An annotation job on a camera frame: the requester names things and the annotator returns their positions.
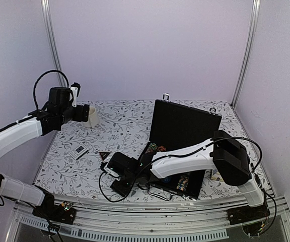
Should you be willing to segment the black poker case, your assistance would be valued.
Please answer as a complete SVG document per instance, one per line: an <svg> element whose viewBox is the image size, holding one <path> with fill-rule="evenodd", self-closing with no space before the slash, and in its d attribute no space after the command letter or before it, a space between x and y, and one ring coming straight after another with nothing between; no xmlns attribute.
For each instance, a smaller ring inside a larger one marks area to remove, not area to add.
<svg viewBox="0 0 290 242"><path fill-rule="evenodd" d="M167 151L174 151L199 144L211 138L219 129L222 116L212 102L186 101L178 104L166 100L155 100L149 143L164 146ZM205 171L197 170L171 175L169 183L161 182L149 168L140 175L147 184L165 191L197 199L200 193ZM188 175L189 183L185 191L176 189L180 176Z"/></svg>

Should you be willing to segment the blue small blind button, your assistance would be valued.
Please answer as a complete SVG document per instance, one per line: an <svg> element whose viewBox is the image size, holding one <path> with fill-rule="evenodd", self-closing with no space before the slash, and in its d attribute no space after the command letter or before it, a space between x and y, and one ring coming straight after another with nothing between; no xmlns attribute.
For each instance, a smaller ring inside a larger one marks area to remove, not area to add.
<svg viewBox="0 0 290 242"><path fill-rule="evenodd" d="M163 182L163 183L169 183L171 180L172 180L172 178L170 176L168 176L166 178L161 179L161 182Z"/></svg>

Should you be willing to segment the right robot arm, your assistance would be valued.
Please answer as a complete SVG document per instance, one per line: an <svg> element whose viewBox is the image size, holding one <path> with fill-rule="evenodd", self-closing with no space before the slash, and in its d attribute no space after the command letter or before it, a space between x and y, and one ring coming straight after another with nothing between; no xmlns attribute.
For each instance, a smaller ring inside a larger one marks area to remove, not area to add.
<svg viewBox="0 0 290 242"><path fill-rule="evenodd" d="M227 185L238 188L248 203L244 215L254 220L263 213L265 195L241 140L218 130L212 138L177 150L150 144L139 159L116 152L101 169L114 178L111 189L122 199L138 185L193 200L198 199L205 172L215 170Z"/></svg>

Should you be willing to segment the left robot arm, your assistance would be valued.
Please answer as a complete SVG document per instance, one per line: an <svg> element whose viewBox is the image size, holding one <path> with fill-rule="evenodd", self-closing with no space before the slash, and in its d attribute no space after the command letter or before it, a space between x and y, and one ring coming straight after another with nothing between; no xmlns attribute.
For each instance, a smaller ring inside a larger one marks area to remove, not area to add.
<svg viewBox="0 0 290 242"><path fill-rule="evenodd" d="M70 87L51 88L49 99L42 109L37 109L23 119L2 128L0 159L30 140L52 131L60 131L62 125L69 121L87 122L89 106L77 104L80 88L78 83L73 83ZM46 199L46 191L1 173L0 196L38 206L40 212L48 219L53 219L59 214L58 206Z"/></svg>

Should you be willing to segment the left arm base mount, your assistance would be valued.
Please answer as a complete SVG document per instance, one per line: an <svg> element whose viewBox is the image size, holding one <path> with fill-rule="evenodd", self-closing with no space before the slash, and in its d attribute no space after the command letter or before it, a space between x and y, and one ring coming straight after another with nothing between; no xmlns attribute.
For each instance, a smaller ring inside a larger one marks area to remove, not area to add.
<svg viewBox="0 0 290 242"><path fill-rule="evenodd" d="M69 201L63 201L57 205L54 201L52 194L46 194L42 204L33 208L32 214L49 221L73 225L77 213L74 204Z"/></svg>

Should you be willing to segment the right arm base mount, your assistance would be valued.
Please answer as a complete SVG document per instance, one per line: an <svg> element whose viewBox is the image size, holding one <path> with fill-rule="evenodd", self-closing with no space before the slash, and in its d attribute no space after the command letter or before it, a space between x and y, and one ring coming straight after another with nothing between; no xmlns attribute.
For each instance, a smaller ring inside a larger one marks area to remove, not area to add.
<svg viewBox="0 0 290 242"><path fill-rule="evenodd" d="M230 225L254 221L261 218L266 218L270 215L267 203L257 207L250 207L248 205L231 208L227 210L228 220Z"/></svg>

